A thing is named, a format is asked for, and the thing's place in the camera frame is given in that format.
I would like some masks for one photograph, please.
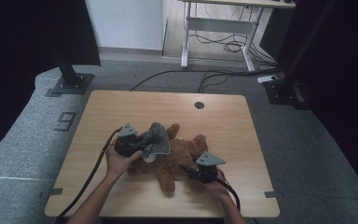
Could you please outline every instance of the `wooden table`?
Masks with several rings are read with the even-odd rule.
[[[260,22],[261,14],[265,7],[272,8],[295,8],[296,4],[285,3],[283,0],[277,2],[272,0],[179,0],[187,4],[186,21],[185,21],[185,41],[182,46],[182,68],[187,68],[188,61],[188,32],[190,30],[196,31],[208,31],[208,32],[220,32],[220,33],[232,33],[247,35],[245,48],[242,49],[243,57],[248,66],[249,72],[254,72],[255,67],[253,65],[250,47],[255,38],[255,32]],[[255,13],[254,21],[233,21],[233,20],[216,20],[208,18],[191,17],[191,3],[205,3],[205,4],[218,4],[218,5],[236,5],[247,7],[258,7]]]
[[[204,108],[197,109],[196,102]],[[177,137],[207,136],[210,152],[227,161],[220,167],[241,200],[245,217],[276,217],[280,210],[260,149],[248,105],[243,96],[136,91],[94,91],[54,185],[62,194],[51,195],[46,215],[56,217],[77,195],[89,176],[111,132],[130,122],[139,133],[158,121],[181,125]],[[103,179],[105,160],[72,215]],[[198,194],[176,181],[172,197],[161,191],[153,175],[124,174],[113,187],[102,217],[223,217],[219,203],[207,192]]]

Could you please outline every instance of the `stuffed animal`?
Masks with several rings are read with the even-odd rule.
[[[194,160],[203,152],[208,151],[205,135],[198,134],[193,140],[175,138],[179,129],[179,124],[173,124],[167,129],[171,147],[170,155],[157,155],[153,162],[146,162],[141,159],[133,161],[128,169],[129,175],[155,173],[161,189],[166,192],[174,192],[175,179],[187,176],[180,166],[186,165],[197,169]],[[187,183],[196,192],[202,192],[204,189],[202,184],[194,180],[188,179]]]

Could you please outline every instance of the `black metal base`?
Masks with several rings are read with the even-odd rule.
[[[89,86],[93,78],[94,78],[93,74],[76,73],[76,84],[68,85],[61,77],[58,80],[54,89],[49,90],[46,96],[57,97],[57,96],[61,96],[62,94],[83,95],[86,92],[87,87]]]
[[[263,83],[269,103],[272,105],[292,105],[295,109],[310,110],[308,106],[309,91],[306,86],[296,83],[289,94],[280,93],[280,81]]]

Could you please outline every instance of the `white wall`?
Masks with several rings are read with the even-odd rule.
[[[98,47],[162,50],[161,1],[86,0]]]

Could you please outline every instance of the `gray carpet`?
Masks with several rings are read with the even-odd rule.
[[[180,69],[172,63],[102,61],[102,65],[75,67],[77,72],[95,74],[85,95],[45,97],[61,75],[58,69],[36,78],[29,104],[0,143],[0,223],[53,221],[44,215],[46,193],[54,185],[93,90],[128,91],[153,74]],[[190,65],[187,70],[207,69],[216,67]],[[136,91],[197,92],[203,75],[165,74]],[[232,77],[205,92],[241,94],[248,101],[281,208],[279,217],[259,218],[258,222],[358,223],[358,176],[335,141],[312,112],[270,105],[257,78]],[[54,131],[62,112],[76,113],[69,132]]]

